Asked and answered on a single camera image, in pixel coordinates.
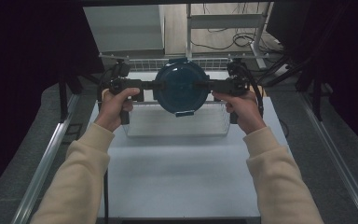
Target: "wire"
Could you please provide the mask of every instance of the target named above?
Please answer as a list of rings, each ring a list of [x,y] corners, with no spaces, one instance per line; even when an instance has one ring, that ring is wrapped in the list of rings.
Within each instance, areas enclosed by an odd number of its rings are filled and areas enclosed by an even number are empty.
[[[211,46],[196,44],[196,43],[194,43],[192,40],[191,40],[190,42],[191,42],[193,45],[195,45],[195,46],[204,47],[204,48],[207,48],[207,49],[228,49],[229,47],[231,47],[231,46],[234,45],[234,42],[233,42],[233,43],[231,43],[230,45],[228,45],[227,47],[224,47],[224,48],[215,48],[215,47],[211,47]]]
[[[243,4],[242,14],[243,14],[243,12],[245,11],[246,4],[247,4],[247,3],[244,3],[244,4]]]
[[[271,52],[271,53],[284,54],[284,50],[270,49],[270,48],[267,46],[266,41],[264,41],[263,37],[260,37],[260,40],[261,40],[261,42],[263,42],[263,45],[264,45],[264,46],[261,46],[261,45],[258,46],[261,51],[263,51],[263,52],[265,52],[265,53],[270,53],[270,52]]]
[[[205,11],[205,10],[207,10],[208,13],[211,14],[211,12],[210,12],[210,11],[208,10],[208,8],[206,7],[206,4],[205,4],[205,3],[202,4],[202,6],[203,6],[203,9],[204,9],[204,14],[206,14],[206,11]]]
[[[101,108],[101,103],[103,101],[102,92],[103,92],[103,79],[106,76],[106,73],[109,71],[114,71],[117,67],[117,64],[113,65],[111,68],[108,68],[106,71],[103,72],[103,74],[100,77],[100,83],[98,84],[97,88],[97,101],[98,101],[98,109]]]
[[[228,28],[224,28],[224,29],[221,29],[221,30],[211,30],[211,29],[208,29],[208,32],[209,32],[209,33],[216,33],[216,32],[222,32],[222,31],[225,31],[225,30],[228,30]]]
[[[284,126],[284,129],[286,129],[286,133],[284,134],[284,137],[287,138],[289,137],[289,126],[281,119],[278,119],[280,124],[282,124]]]
[[[261,95],[260,89],[258,89],[258,86],[257,86],[257,83],[255,82],[254,77],[252,76],[252,74],[247,69],[245,63],[239,63],[239,61],[237,61],[236,63],[232,63],[232,64],[235,67],[238,67],[243,72],[241,75],[243,75],[244,77],[248,78],[248,80],[249,80],[249,82],[250,82],[250,84],[253,87],[254,92],[255,92],[255,96],[256,96],[256,99],[257,99],[258,111],[259,111],[261,117],[263,117],[263,115],[264,115],[263,97]]]
[[[207,48],[207,49],[229,49],[231,46],[233,46],[234,44],[238,47],[241,47],[241,48],[244,48],[246,46],[249,46],[250,45],[250,42],[246,43],[246,44],[239,44],[237,41],[239,39],[250,39],[251,41],[253,41],[254,39],[251,38],[250,36],[248,35],[244,35],[244,34],[247,34],[247,33],[238,33],[238,34],[235,34],[234,36],[232,36],[232,43],[226,47],[223,47],[223,48],[216,48],[216,47],[211,47],[211,46],[207,46],[207,45],[202,45],[202,44],[196,44],[194,43],[192,40],[190,41],[193,45],[195,46],[199,46],[199,47],[204,47],[204,48]]]
[[[273,75],[282,65],[289,61],[289,56],[284,55],[275,64],[273,64],[268,71],[266,71],[260,79],[257,80],[257,85],[263,86],[261,83],[266,77]]]

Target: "black cable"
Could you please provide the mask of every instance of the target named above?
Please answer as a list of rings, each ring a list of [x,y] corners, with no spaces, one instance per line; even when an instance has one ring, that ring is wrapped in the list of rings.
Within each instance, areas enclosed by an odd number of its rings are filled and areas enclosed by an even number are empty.
[[[266,77],[273,75],[282,65],[289,61],[289,56],[282,56],[275,64],[273,64],[268,71],[266,71],[260,79],[257,80],[257,85],[263,86],[261,83]]]
[[[207,48],[207,49],[220,49],[220,48],[214,48],[214,47],[210,47],[210,46],[206,46],[206,45],[195,44],[192,40],[190,40],[190,42],[195,46],[204,47],[204,48]],[[234,42],[231,43],[230,45],[228,45],[227,47],[224,47],[224,48],[221,48],[221,49],[228,49],[229,47],[231,47],[233,45],[234,45]]]
[[[103,176],[103,205],[104,205],[104,223],[109,224],[109,188],[108,188],[107,170]]]
[[[246,4],[247,4],[247,3],[243,3],[242,14],[243,14],[243,12],[245,11]]]
[[[206,4],[204,3],[204,4],[202,4],[202,6],[203,6],[203,9],[204,9],[204,14],[206,14],[206,11],[208,11],[208,13],[210,13],[211,14],[211,12],[208,10],[208,8],[206,7]]]
[[[117,64],[113,65],[111,68],[107,69],[103,72],[103,74],[100,77],[100,83],[98,84],[97,88],[97,102],[98,102],[98,109],[101,109],[101,104],[103,102],[102,92],[103,92],[103,79],[106,76],[107,72],[109,71],[115,71]]]
[[[284,129],[286,129],[286,133],[284,134],[284,137],[289,137],[289,126],[281,119],[278,119],[279,122],[284,126]]]
[[[229,49],[229,48],[230,48],[231,46],[233,46],[234,44],[235,44],[236,46],[238,46],[238,47],[244,48],[244,47],[246,47],[246,46],[249,46],[250,43],[241,45],[241,44],[237,43],[237,40],[239,40],[239,39],[246,39],[246,38],[247,38],[247,39],[250,39],[250,40],[253,41],[253,39],[252,39],[250,36],[248,36],[248,35],[243,35],[243,34],[248,34],[248,33],[238,33],[238,34],[235,34],[234,36],[232,36],[232,43],[231,43],[230,45],[228,45],[227,47],[223,47],[223,48],[215,48],[215,47],[211,47],[211,46],[207,46],[207,45],[196,44],[196,43],[194,43],[192,40],[191,40],[190,42],[191,42],[193,45],[195,45],[195,46],[204,47],[204,48],[207,48],[207,49],[219,49],[219,50],[221,50],[221,49]]]
[[[208,32],[209,32],[209,33],[217,33],[217,32],[222,32],[222,31],[225,31],[225,30],[228,30],[228,28],[224,28],[224,29],[220,29],[220,30],[211,30],[211,29],[208,29]]]
[[[268,51],[266,50],[262,50],[260,49],[261,51],[265,52],[265,53],[279,53],[279,54],[285,54],[284,50],[276,50],[276,49],[270,49],[267,44],[266,44],[266,41],[264,41],[263,37],[260,37],[260,40],[261,42],[263,42],[263,45],[264,46],[261,46],[259,45],[260,48],[264,48],[264,49],[267,49]]]
[[[260,93],[260,89],[258,89],[258,86],[257,86],[257,83],[255,82],[254,77],[249,72],[246,65],[243,65],[241,63],[235,63],[235,66],[238,66],[242,70],[243,74],[248,78],[249,82],[251,83],[251,86],[253,87],[255,96],[257,98],[258,111],[259,111],[261,117],[263,117],[263,115],[264,115],[263,96]]]
[[[240,3],[237,3],[237,6],[232,10],[231,14],[234,14],[235,11],[238,11],[237,14],[240,14]]]
[[[269,58],[265,58],[264,60],[266,60],[269,63],[276,63],[277,61],[273,62],[272,60],[270,60]]]

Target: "black curtain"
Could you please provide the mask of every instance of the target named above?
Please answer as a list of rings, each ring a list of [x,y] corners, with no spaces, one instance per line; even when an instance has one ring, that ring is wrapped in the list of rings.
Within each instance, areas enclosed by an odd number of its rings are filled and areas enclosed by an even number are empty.
[[[76,1],[0,1],[0,175],[34,121],[43,90],[58,82],[58,74],[102,71]]]
[[[358,1],[351,1],[323,53],[331,104],[358,135]]]

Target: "beige sleeve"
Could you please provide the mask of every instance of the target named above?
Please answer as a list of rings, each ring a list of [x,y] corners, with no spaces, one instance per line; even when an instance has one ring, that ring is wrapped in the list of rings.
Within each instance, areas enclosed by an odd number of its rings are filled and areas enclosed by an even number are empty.
[[[308,187],[287,147],[279,145],[270,127],[244,137],[247,161],[263,224],[323,223]]]
[[[68,148],[31,223],[95,223],[114,135],[92,123]]]

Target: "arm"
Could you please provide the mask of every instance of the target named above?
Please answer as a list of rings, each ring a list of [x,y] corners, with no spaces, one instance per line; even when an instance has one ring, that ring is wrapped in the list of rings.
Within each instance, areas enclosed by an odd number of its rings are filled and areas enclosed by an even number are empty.
[[[97,119],[79,140],[69,147],[66,160],[51,185],[31,223],[95,223],[100,206],[103,175],[107,169],[107,149],[120,125],[121,109],[131,111],[127,97],[139,93],[126,89],[118,95],[103,93],[103,105]]]
[[[232,97],[214,92],[213,96],[227,102],[227,112],[237,112],[238,124],[247,134],[247,164],[255,184],[261,222],[323,223],[295,160],[286,147],[279,145],[258,114],[255,95],[249,92]]]

